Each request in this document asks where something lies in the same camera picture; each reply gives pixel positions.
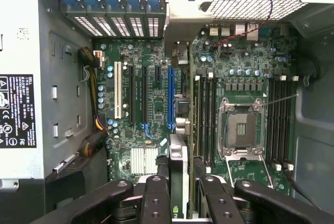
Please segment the silver chipset heatsink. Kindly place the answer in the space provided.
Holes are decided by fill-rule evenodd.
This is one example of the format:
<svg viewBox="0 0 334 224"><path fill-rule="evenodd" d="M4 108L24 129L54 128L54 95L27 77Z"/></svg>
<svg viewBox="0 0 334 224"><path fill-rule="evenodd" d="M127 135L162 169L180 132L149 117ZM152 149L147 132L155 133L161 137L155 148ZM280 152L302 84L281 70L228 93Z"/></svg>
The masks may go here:
<svg viewBox="0 0 334 224"><path fill-rule="evenodd" d="M130 173L133 176L156 174L158 148L132 148L130 150Z"/></svg>

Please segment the silver socket cover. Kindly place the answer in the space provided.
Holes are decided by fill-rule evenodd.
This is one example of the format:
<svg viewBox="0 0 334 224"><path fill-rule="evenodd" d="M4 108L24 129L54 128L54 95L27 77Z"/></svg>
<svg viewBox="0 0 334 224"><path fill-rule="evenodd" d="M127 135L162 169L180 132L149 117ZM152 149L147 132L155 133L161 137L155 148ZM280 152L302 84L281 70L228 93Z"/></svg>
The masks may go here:
<svg viewBox="0 0 334 224"><path fill-rule="evenodd" d="M230 183L231 183L232 187L234 186L234 182L233 182L233 178L232 178L232 173L231 173L231 168L230 168L230 165L229 165L229 161L240 161L242 159L246 159L246 160L249 160L249 161L261 161L262 162L265 173L266 173L266 176L267 176L267 179L268 179L268 182L269 182L269 187L274 189L274 185L273 185L269 170L266 166L266 162L265 162L265 159L264 159L262 154L246 154L245 152L237 151L234 154L225 155L224 158L225 158L225 161L226 161L226 167L227 167L227 170L228 170L229 180L230 180Z"/></svg>

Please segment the CPU socket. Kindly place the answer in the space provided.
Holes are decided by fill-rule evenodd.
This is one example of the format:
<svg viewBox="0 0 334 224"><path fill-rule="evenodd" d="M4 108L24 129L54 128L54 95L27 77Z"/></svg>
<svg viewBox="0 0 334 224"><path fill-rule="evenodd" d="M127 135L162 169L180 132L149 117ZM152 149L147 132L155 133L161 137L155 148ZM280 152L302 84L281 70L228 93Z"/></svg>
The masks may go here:
<svg viewBox="0 0 334 224"><path fill-rule="evenodd" d="M221 160L260 161L264 154L265 109L261 98L233 103L224 97L217 115L217 150Z"/></svg>

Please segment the RAM slot with white latches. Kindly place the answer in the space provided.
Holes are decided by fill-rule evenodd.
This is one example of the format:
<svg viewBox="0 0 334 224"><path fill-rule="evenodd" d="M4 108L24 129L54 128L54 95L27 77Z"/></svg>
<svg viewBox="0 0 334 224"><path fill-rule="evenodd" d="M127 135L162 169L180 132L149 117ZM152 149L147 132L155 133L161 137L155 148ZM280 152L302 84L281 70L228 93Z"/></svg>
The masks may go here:
<svg viewBox="0 0 334 224"><path fill-rule="evenodd" d="M211 166L211 80L206 79L206 166Z"/></svg>
<svg viewBox="0 0 334 224"><path fill-rule="evenodd" d="M200 76L195 76L195 82L197 84L197 90L196 90L196 156L199 156L199 128L200 128L200 119L199 119L199 105L200 105Z"/></svg>
<svg viewBox="0 0 334 224"><path fill-rule="evenodd" d="M275 80L275 100L284 98L287 95L286 83L284 81ZM284 143L284 117L285 117L285 101L274 103L274 132L273 132L273 153L272 158L277 165L276 170L280 171L282 167L282 151Z"/></svg>
<svg viewBox="0 0 334 224"><path fill-rule="evenodd" d="M288 147L287 147L287 156L286 156L286 162L287 162L287 170L289 172L292 172L294 170L294 156L295 156L295 150L294 150L294 122L295 122L295 103L297 99L297 82L291 81L289 82L289 95L292 96L288 100L289 103L289 127L288 127Z"/></svg>

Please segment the black plastic shroud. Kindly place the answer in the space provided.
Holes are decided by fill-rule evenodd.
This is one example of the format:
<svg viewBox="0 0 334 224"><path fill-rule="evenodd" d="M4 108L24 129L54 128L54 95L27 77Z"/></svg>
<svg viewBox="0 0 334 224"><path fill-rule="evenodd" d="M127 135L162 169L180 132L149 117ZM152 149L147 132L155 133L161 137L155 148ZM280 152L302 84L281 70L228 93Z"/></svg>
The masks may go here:
<svg viewBox="0 0 334 224"><path fill-rule="evenodd" d="M45 213L94 191L108 181L105 150L91 157L77 156L60 173L53 173L45 183Z"/></svg>

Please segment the green motherboard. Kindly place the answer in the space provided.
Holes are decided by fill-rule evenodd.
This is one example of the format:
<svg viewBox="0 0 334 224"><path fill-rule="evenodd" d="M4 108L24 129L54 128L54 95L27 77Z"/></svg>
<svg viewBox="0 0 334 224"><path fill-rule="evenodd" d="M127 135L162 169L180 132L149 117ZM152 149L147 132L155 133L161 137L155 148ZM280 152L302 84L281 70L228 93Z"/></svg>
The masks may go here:
<svg viewBox="0 0 334 224"><path fill-rule="evenodd" d="M194 77L200 76L200 128L199 156L201 155L202 134L202 85L201 79L211 80L211 114L212 114L212 80L217 79L216 93L216 155L215 167L206 166L207 174L221 176L230 183L226 161L221 160L217 150L217 115L221 101L227 97L235 103L252 103L256 98L268 102L269 80L274 79L286 83L289 96L289 82L297 82L295 57L298 34L289 25L268 25L258 29L258 40L247 41L246 36L234 36L230 25L230 36L209 35L209 26L202 28L192 43L194 60ZM140 177L130 173L130 150L132 148L158 148L159 155L168 156L167 128L167 71L171 63L164 52L162 40L142 39L98 39L98 51L103 51L104 61L98 72L96 124L105 127L108 136L104 141L108 158L108 178L128 179L134 184ZM114 117L114 62L122 62L122 118ZM135 122L129 122L129 70L135 70ZM155 66L161 67L161 82L155 82ZM146 137L141 128L141 82L142 66L148 67L148 122L152 140ZM194 159L196 157L196 90L194 81ZM291 187L284 175L287 168L277 165L272 159L269 164L267 154L268 106L265 109L264 154L274 189L289 194ZM212 116L211 116L211 152L212 152ZM251 179L269 187L269 182L261 161L229 161L233 182Z"/></svg>

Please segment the blue expansion slot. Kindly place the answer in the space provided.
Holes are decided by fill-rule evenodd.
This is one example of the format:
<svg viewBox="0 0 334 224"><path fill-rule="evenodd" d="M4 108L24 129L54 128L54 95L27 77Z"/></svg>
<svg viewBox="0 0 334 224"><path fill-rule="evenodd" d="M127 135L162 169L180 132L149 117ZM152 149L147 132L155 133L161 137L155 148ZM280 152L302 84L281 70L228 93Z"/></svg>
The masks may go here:
<svg viewBox="0 0 334 224"><path fill-rule="evenodd" d="M172 66L168 67L168 122L167 127L171 132L174 132L174 69Z"/></svg>

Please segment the black expansion slot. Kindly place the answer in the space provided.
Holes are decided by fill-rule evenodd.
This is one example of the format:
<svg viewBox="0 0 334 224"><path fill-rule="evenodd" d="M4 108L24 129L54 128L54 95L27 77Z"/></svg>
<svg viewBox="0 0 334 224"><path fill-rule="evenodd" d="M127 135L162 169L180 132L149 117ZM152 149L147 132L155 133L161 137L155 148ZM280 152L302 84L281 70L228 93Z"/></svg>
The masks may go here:
<svg viewBox="0 0 334 224"><path fill-rule="evenodd" d="M152 136L149 133L148 122L148 67L142 66L142 82L141 82L141 128L145 131L146 137L152 140Z"/></svg>
<svg viewBox="0 0 334 224"><path fill-rule="evenodd" d="M135 120L135 70L132 65L129 70L129 122L134 124Z"/></svg>

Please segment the white expansion slot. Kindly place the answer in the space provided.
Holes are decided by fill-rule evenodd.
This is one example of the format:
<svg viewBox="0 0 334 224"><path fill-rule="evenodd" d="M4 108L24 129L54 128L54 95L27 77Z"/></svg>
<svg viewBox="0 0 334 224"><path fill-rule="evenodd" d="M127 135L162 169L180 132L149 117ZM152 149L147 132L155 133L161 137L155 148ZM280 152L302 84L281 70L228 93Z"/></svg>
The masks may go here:
<svg viewBox="0 0 334 224"><path fill-rule="evenodd" d="M114 62L114 117L122 118L122 62Z"/></svg>

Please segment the open black PC case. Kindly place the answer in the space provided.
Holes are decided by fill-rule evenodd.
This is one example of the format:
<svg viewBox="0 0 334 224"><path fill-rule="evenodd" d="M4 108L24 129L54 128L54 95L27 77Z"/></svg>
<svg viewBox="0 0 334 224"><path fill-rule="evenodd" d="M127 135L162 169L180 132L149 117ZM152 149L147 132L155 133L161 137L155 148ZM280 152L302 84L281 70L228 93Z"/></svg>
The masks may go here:
<svg viewBox="0 0 334 224"><path fill-rule="evenodd" d="M127 0L118 0L115 8L105 0L96 8L77 1L77 8L67 9L62 0L38 0L45 177L0 179L0 224L31 224L46 215L48 176L77 156L107 154L108 132L96 124L102 67L93 53L96 41L164 44L169 0L160 0L158 9L147 0L139 0L139 9L131 9ZM202 8L212 15L202 28L230 25L234 36L246 36L249 22L297 31L294 170L283 173L291 187L288 196L334 215L334 0L212 0ZM245 24L244 34L235 35L237 23ZM0 74L0 148L37 146L33 100L32 75ZM197 196L195 180L192 217L172 224L212 224L199 216Z"/></svg>

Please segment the thin socket locking lever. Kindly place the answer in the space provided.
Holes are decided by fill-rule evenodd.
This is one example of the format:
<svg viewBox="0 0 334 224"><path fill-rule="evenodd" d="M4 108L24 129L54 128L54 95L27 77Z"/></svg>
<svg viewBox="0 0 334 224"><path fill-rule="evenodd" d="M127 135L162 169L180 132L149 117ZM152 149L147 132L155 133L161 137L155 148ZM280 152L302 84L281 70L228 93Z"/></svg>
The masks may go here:
<svg viewBox="0 0 334 224"><path fill-rule="evenodd" d="M298 97L298 96L299 96L299 94L296 93L296 94L291 95L291 96L287 96L287 97L284 97L284 98L280 98L280 99L277 99L277 100L273 100L273 101L264 103L264 104L262 104L261 106L262 106L262 107L266 107L266 106L268 106L268 105L271 105L271 104L274 104L274 103L277 103L277 102L281 102L281 101L285 101L285 100L289 100L289 99L292 99L292 98L295 98L295 97Z"/></svg>

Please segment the silver power supply unit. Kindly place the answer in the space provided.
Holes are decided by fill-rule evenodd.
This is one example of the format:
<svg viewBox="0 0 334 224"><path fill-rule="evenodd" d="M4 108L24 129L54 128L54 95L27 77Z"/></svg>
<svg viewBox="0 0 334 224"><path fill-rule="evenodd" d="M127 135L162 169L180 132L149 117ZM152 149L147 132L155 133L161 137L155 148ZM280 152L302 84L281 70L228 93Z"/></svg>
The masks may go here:
<svg viewBox="0 0 334 224"><path fill-rule="evenodd" d="M32 75L35 148L0 148L0 179L45 177L38 0L0 0L0 74Z"/></svg>

